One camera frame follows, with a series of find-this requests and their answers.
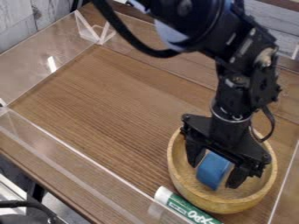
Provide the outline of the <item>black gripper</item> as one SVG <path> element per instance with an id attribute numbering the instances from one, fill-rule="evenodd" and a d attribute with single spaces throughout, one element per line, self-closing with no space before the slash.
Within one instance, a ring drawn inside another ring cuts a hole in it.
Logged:
<path id="1" fill-rule="evenodd" d="M 226 187 L 238 189 L 249 177 L 262 177 L 273 157 L 264 148 L 266 138 L 252 131 L 252 118 L 257 110 L 249 105 L 225 105 L 215 101 L 211 116 L 182 115 L 181 132 L 186 141 L 187 160 L 197 167 L 206 151 L 217 153 L 233 164 Z"/>

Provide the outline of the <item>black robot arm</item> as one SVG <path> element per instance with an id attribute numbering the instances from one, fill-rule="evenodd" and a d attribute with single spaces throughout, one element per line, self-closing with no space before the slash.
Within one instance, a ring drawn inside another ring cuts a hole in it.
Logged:
<path id="1" fill-rule="evenodd" d="M 157 58 L 199 52 L 215 60 L 219 79 L 211 116 L 182 115 L 182 134 L 190 165 L 205 176 L 203 157 L 213 151 L 234 164 L 226 187 L 237 189 L 249 177 L 261 177 L 274 161 L 254 132 L 253 115 L 261 111 L 276 123 L 269 105 L 278 101 L 277 38 L 246 13 L 245 0 L 129 0 L 150 15 L 169 45 L 155 50 L 135 36 L 109 0 L 91 0 L 131 46 Z"/>

